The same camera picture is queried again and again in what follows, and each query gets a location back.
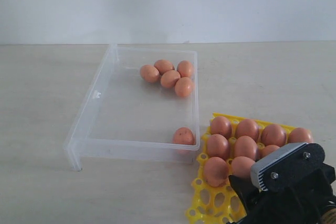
white wall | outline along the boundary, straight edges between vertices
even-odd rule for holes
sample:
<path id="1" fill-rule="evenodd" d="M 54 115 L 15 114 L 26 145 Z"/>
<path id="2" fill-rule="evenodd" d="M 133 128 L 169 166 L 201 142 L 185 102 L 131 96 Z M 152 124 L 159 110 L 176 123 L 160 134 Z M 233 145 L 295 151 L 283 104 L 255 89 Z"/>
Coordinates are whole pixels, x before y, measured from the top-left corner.
<path id="1" fill-rule="evenodd" d="M 336 0 L 0 0 L 0 44 L 336 40 Z"/>

screw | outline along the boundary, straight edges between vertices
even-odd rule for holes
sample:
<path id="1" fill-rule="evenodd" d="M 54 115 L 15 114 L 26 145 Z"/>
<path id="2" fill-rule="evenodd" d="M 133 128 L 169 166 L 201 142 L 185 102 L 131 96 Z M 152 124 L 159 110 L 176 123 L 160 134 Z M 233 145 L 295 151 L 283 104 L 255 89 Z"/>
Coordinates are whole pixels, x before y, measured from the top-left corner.
<path id="1" fill-rule="evenodd" d="M 279 177 L 279 174 L 272 172 L 271 173 L 271 179 L 277 179 Z"/>
<path id="2" fill-rule="evenodd" d="M 309 152 L 304 152 L 304 153 L 303 153 L 303 157 L 304 157 L 305 159 L 309 159 L 309 158 L 310 158 L 310 153 L 309 153 Z"/>

table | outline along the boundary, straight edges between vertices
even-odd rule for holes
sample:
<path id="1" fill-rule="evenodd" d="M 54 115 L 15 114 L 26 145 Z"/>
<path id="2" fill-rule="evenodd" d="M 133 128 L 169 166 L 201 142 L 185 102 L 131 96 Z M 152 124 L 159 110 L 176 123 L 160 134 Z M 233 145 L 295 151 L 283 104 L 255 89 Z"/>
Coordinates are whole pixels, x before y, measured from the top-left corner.
<path id="1" fill-rule="evenodd" d="M 336 166 L 336 41 L 137 45 L 195 50 L 212 112 L 312 130 Z M 187 223 L 197 164 L 83 158 L 62 144 L 107 45 L 0 46 L 0 223 Z"/>

egg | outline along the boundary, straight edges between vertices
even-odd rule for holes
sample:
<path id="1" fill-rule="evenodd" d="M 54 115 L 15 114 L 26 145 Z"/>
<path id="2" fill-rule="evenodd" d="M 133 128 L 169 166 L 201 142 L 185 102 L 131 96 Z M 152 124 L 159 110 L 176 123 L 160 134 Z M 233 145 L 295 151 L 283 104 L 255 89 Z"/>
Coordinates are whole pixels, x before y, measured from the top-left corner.
<path id="1" fill-rule="evenodd" d="M 234 157 L 249 157 L 256 160 L 258 157 L 258 145 L 249 136 L 241 136 L 237 139 L 234 147 Z"/>
<path id="2" fill-rule="evenodd" d="M 154 83 L 160 78 L 160 73 L 152 65 L 144 65 L 140 68 L 140 76 L 147 82 Z"/>
<path id="3" fill-rule="evenodd" d="M 259 137 L 259 126 L 256 121 L 244 119 L 238 123 L 236 128 L 236 138 L 241 136 L 249 136 L 252 137 L 254 141 L 257 141 Z"/>
<path id="4" fill-rule="evenodd" d="M 206 141 L 206 152 L 209 157 L 220 157 L 226 160 L 230 157 L 229 142 L 222 135 L 211 135 Z"/>
<path id="5" fill-rule="evenodd" d="M 175 86 L 180 78 L 181 75 L 179 72 L 175 70 L 169 70 L 161 77 L 161 86 L 166 89 L 170 89 Z"/>
<path id="6" fill-rule="evenodd" d="M 168 60 L 158 60 L 154 63 L 160 74 L 164 74 L 169 70 L 175 70 L 174 65 Z"/>
<path id="7" fill-rule="evenodd" d="M 191 77 L 194 74 L 194 66 L 190 61 L 183 60 L 177 65 L 181 77 Z"/>
<path id="8" fill-rule="evenodd" d="M 210 132 L 211 134 L 220 134 L 229 139 L 232 134 L 230 120 L 224 116 L 216 116 L 210 123 Z"/>
<path id="9" fill-rule="evenodd" d="M 186 145 L 194 145 L 195 144 L 195 137 L 193 132 L 187 128 L 182 127 L 175 131 L 173 135 L 173 144 L 186 144 Z M 188 150 L 177 150 L 180 154 L 186 154 Z"/>
<path id="10" fill-rule="evenodd" d="M 282 147 L 286 143 L 286 131 L 279 124 L 267 125 L 261 133 L 260 140 L 265 146 L 274 144 Z"/>
<path id="11" fill-rule="evenodd" d="M 187 97 L 194 90 L 194 83 L 188 77 L 180 78 L 175 85 L 175 93 L 178 97 Z"/>
<path id="12" fill-rule="evenodd" d="M 248 157 L 235 157 L 231 162 L 232 174 L 243 179 L 251 179 L 251 167 L 256 162 Z"/>
<path id="13" fill-rule="evenodd" d="M 229 175 L 228 164 L 220 157 L 209 158 L 203 167 L 203 177 L 212 187 L 223 186 Z"/>
<path id="14" fill-rule="evenodd" d="M 267 145 L 265 148 L 260 150 L 260 158 L 266 157 L 268 154 L 276 151 L 280 147 L 278 145 L 270 144 Z"/>
<path id="15" fill-rule="evenodd" d="M 288 135 L 288 143 L 313 143 L 314 139 L 310 130 L 295 128 Z"/>

clear plastic container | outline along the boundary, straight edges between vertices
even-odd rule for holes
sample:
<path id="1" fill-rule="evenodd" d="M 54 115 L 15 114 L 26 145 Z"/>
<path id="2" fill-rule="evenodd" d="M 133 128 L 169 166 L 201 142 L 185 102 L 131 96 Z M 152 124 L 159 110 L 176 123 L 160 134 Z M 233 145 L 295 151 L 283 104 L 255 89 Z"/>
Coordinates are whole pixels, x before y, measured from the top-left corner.
<path id="1" fill-rule="evenodd" d="M 175 67 L 182 60 L 193 63 L 194 92 L 179 98 L 160 82 L 142 80 L 139 70 L 159 59 Z M 195 145 L 172 144 L 174 132 L 189 127 Z M 64 148 L 74 170 L 80 158 L 105 157 L 192 163 L 200 146 L 197 53 L 129 48 L 111 45 L 100 64 Z M 178 150 L 187 150 L 180 154 Z"/>

